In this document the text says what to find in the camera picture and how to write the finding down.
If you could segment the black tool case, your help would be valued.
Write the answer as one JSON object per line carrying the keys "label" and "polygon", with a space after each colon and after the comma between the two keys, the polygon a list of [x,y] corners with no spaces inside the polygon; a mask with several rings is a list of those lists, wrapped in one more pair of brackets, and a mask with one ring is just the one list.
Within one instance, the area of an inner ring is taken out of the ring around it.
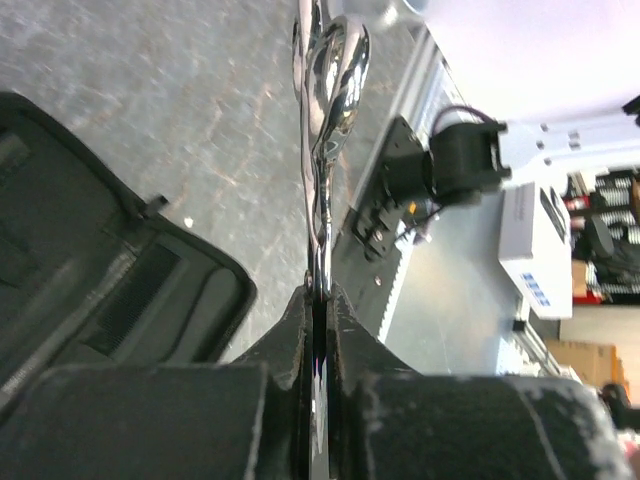
{"label": "black tool case", "polygon": [[26,97],[1,95],[1,402],[60,365],[219,359],[257,289]]}

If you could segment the silver scissors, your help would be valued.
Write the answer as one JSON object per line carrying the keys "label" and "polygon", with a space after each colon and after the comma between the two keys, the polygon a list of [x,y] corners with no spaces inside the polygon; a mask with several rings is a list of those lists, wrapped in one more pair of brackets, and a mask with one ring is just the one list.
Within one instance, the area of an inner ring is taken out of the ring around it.
{"label": "silver scissors", "polygon": [[300,163],[307,228],[295,476],[309,479],[329,450],[329,324],[333,312],[334,167],[359,111],[371,42],[366,26],[323,17],[319,1],[300,1],[292,35],[292,72],[300,110]]}

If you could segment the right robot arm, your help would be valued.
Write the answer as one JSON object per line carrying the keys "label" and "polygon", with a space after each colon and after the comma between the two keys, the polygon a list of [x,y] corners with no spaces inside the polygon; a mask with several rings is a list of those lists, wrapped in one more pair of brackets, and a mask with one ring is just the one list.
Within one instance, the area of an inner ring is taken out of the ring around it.
{"label": "right robot arm", "polygon": [[639,163],[639,99],[554,122],[499,121],[463,104],[441,108],[429,134],[430,183],[442,200],[584,170]]}

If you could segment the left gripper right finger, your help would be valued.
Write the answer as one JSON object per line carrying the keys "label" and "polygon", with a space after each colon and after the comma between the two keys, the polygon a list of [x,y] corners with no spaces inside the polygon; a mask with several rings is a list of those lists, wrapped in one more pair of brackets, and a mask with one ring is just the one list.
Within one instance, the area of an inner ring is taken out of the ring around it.
{"label": "left gripper right finger", "polygon": [[329,470],[338,479],[630,479],[612,420],[562,377],[423,375],[327,307]]}

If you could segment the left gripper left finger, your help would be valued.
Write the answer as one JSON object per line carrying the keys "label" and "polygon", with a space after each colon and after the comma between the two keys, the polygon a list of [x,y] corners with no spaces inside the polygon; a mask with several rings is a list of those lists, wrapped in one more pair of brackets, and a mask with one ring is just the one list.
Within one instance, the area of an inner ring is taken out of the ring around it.
{"label": "left gripper left finger", "polygon": [[306,479],[310,305],[225,365],[69,365],[1,421],[5,479]]}

